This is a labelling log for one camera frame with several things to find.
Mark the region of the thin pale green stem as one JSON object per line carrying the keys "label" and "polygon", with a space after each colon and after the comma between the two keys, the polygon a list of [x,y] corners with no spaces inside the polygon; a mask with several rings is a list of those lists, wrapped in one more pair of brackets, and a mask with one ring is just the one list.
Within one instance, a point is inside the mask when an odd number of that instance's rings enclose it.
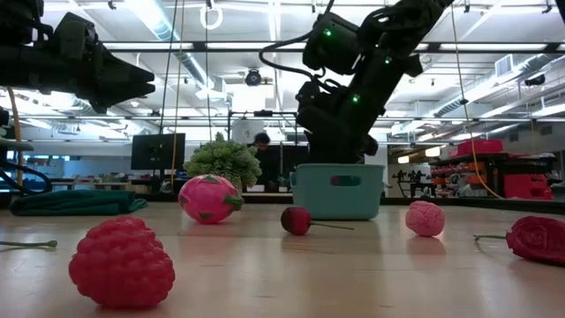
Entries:
{"label": "thin pale green stem", "polygon": [[10,246],[17,248],[56,248],[58,242],[50,240],[46,242],[13,242],[13,241],[0,241],[0,246]]}

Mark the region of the green folded cloth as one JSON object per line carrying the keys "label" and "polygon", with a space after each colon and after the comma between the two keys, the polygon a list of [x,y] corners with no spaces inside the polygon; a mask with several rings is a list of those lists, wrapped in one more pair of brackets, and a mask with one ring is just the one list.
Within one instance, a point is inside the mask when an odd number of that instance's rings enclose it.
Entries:
{"label": "green folded cloth", "polygon": [[16,199],[14,216],[120,216],[146,208],[135,192],[114,190],[67,190]]}

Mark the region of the person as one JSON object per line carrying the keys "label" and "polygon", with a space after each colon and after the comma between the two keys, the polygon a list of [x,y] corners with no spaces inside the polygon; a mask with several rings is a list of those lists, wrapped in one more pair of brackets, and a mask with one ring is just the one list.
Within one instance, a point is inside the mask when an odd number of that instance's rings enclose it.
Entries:
{"label": "person", "polygon": [[266,132],[259,132],[254,136],[253,146],[260,151],[267,151],[270,144],[270,137]]}

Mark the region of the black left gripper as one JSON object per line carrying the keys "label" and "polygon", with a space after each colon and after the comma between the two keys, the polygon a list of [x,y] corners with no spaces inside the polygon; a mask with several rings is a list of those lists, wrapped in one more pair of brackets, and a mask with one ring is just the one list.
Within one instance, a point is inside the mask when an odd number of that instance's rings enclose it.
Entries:
{"label": "black left gripper", "polygon": [[[104,80],[126,87],[101,90]],[[87,99],[97,113],[106,113],[121,102],[155,91],[154,74],[105,53],[102,43],[88,44],[78,59],[62,57],[48,49],[0,44],[0,86],[73,93]]]}

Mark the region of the red raspberry toy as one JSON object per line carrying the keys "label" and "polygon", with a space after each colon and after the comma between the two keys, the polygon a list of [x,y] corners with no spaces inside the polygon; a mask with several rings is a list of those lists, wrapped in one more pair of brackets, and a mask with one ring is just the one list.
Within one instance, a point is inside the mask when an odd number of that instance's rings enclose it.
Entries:
{"label": "red raspberry toy", "polygon": [[162,242],[132,216],[87,231],[68,266],[78,292],[103,307],[150,308],[164,301],[176,273]]}

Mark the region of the black partition panel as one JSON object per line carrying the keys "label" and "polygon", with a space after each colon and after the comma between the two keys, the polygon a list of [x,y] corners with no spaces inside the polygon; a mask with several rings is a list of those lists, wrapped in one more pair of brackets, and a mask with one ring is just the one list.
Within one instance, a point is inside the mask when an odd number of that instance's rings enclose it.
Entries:
{"label": "black partition panel", "polygon": [[256,149],[255,157],[260,162],[261,174],[256,184],[263,186],[264,193],[278,193],[279,188],[288,187],[288,178],[299,164],[309,163],[308,146],[291,145],[252,145]]}

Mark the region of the red storage bin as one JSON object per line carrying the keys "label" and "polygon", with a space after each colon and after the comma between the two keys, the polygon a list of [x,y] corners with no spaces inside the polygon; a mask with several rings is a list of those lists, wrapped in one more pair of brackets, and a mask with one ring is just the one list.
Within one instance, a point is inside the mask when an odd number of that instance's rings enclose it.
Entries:
{"label": "red storage bin", "polygon": [[503,177],[507,199],[552,200],[553,192],[544,174],[508,174]]}
{"label": "red storage bin", "polygon": [[465,140],[455,146],[455,149],[449,152],[450,158],[467,156],[476,153],[482,154],[499,154],[503,152],[501,140],[474,139]]}

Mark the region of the black monitor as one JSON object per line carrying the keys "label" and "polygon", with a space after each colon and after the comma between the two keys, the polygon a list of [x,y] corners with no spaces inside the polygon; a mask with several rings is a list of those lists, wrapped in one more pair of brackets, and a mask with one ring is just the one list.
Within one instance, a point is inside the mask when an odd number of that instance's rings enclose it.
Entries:
{"label": "black monitor", "polygon": [[184,162],[184,133],[136,135],[132,138],[132,170],[180,169]]}

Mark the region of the red rose toy with stem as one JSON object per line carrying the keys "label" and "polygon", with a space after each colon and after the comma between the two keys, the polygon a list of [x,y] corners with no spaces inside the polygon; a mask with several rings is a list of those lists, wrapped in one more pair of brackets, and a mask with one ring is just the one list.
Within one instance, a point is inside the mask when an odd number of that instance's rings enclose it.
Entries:
{"label": "red rose toy with stem", "polygon": [[473,239],[502,239],[514,255],[565,266],[565,222],[541,216],[517,220],[504,235],[474,234]]}

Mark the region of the pink dragon fruit toy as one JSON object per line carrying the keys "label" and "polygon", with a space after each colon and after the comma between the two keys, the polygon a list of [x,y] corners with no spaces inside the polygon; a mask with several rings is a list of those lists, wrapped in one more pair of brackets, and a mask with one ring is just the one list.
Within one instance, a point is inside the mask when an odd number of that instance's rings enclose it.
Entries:
{"label": "pink dragon fruit toy", "polygon": [[245,202],[228,179],[212,174],[189,179],[177,200],[183,211],[201,224],[219,223],[239,211]]}

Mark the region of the red cherry toy with stem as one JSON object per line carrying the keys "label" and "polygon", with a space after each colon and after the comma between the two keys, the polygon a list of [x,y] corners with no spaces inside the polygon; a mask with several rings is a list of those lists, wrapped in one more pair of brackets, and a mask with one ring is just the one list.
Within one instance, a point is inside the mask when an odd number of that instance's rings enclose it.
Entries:
{"label": "red cherry toy with stem", "polygon": [[312,220],[310,212],[301,207],[286,208],[281,214],[281,225],[288,233],[294,236],[304,236],[313,225],[353,231],[351,227],[316,223]]}

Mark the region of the pink bumpy ball toy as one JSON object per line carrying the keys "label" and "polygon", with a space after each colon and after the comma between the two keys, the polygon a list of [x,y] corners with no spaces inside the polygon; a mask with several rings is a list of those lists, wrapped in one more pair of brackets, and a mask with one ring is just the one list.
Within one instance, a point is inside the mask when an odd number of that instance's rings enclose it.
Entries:
{"label": "pink bumpy ball toy", "polygon": [[445,227],[445,212],[428,201],[414,201],[405,215],[405,225],[421,237],[434,237]]}

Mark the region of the white box appliance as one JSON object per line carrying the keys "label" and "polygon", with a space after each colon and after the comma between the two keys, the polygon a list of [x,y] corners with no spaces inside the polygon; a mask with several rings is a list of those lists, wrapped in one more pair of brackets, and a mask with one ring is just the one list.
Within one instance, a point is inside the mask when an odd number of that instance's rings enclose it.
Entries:
{"label": "white box appliance", "polygon": [[231,126],[230,137],[239,143],[253,144],[254,137],[264,132],[264,122],[255,119],[238,119]]}

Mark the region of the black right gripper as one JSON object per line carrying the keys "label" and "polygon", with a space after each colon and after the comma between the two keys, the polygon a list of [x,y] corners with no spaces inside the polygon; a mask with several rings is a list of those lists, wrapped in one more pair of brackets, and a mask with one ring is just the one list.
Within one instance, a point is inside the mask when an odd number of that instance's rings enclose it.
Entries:
{"label": "black right gripper", "polygon": [[322,93],[313,81],[307,81],[296,94],[297,124],[305,129],[309,143],[308,163],[365,163],[365,156],[377,154],[379,144],[370,135],[354,137],[341,119],[332,116],[325,106],[334,100]]}

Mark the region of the teal plastic basket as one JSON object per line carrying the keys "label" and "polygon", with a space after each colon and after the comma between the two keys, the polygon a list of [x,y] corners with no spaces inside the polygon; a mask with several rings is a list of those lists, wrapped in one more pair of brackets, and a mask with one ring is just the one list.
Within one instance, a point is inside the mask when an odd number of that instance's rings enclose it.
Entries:
{"label": "teal plastic basket", "polygon": [[[374,164],[300,164],[289,176],[295,205],[314,220],[365,221],[379,214],[385,167]],[[333,176],[357,176],[358,186],[331,185]]]}

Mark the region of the black overhead frame bar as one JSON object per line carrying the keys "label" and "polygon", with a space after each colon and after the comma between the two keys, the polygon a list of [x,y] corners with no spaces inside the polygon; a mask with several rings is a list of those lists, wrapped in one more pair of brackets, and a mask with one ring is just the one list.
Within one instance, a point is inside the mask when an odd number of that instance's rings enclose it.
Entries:
{"label": "black overhead frame bar", "polygon": [[[126,51],[155,51],[164,52],[167,49],[189,51],[258,51],[267,46],[275,45],[274,42],[105,42],[107,49],[115,52]],[[447,52],[455,51],[474,52],[565,52],[565,42],[422,42],[415,50],[418,52]]]}

